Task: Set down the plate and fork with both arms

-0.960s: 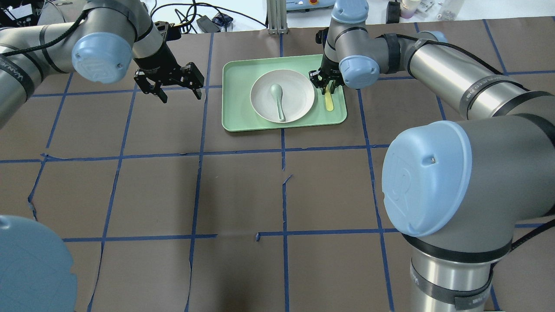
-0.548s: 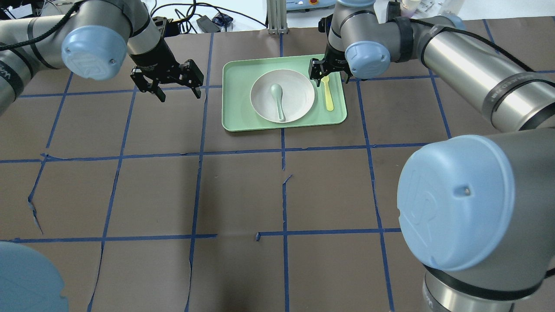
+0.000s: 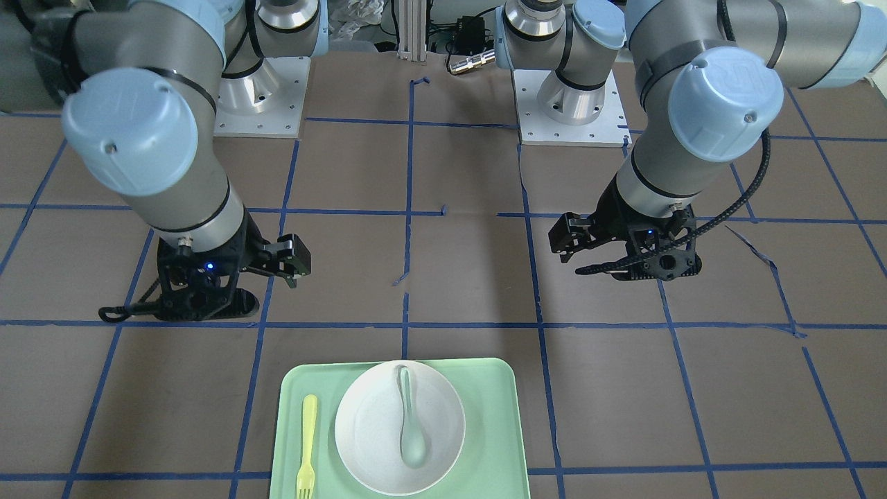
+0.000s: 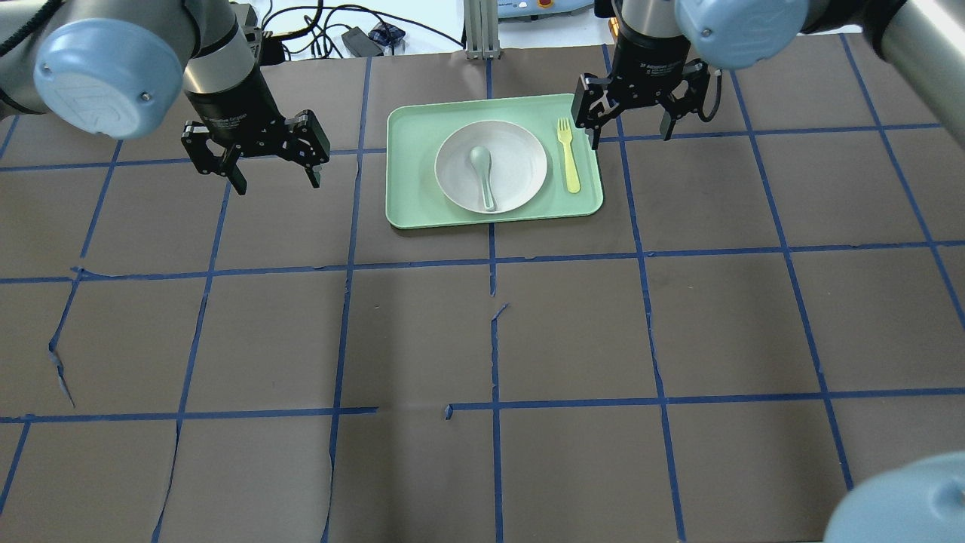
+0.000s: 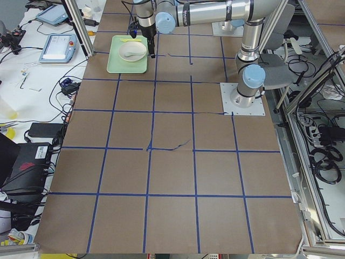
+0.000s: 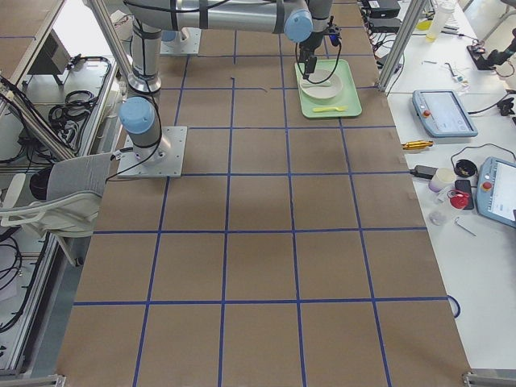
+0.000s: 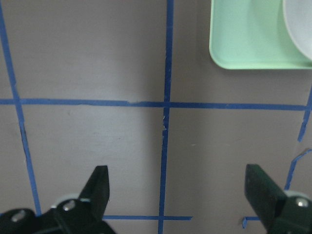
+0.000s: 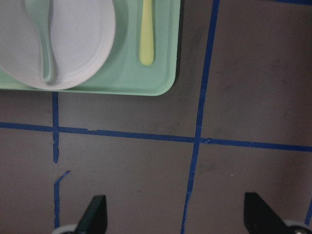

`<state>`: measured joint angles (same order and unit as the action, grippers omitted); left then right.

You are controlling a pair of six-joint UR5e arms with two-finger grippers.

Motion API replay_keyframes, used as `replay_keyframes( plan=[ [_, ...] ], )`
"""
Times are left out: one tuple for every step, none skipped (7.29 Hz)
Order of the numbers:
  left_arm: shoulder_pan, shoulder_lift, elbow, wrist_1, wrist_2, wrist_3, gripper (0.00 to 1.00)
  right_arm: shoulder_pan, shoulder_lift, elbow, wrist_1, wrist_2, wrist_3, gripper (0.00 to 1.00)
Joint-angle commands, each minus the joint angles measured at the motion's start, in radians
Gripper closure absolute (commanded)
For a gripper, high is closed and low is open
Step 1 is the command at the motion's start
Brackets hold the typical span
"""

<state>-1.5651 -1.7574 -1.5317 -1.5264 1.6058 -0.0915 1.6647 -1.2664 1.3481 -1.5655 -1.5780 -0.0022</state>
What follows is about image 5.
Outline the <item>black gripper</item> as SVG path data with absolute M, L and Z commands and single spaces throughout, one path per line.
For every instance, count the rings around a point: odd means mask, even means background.
M 129 34 L 132 38 L 136 38 L 137 32 L 141 31 L 142 36 L 145 37 L 147 39 L 147 42 L 148 42 L 149 56 L 151 58 L 155 58 L 155 45 L 154 45 L 154 38 L 156 35 L 155 24 L 153 24 L 149 27 L 145 27 L 145 26 L 142 26 L 140 24 L 131 24 L 128 27 L 128 30 L 129 30 Z

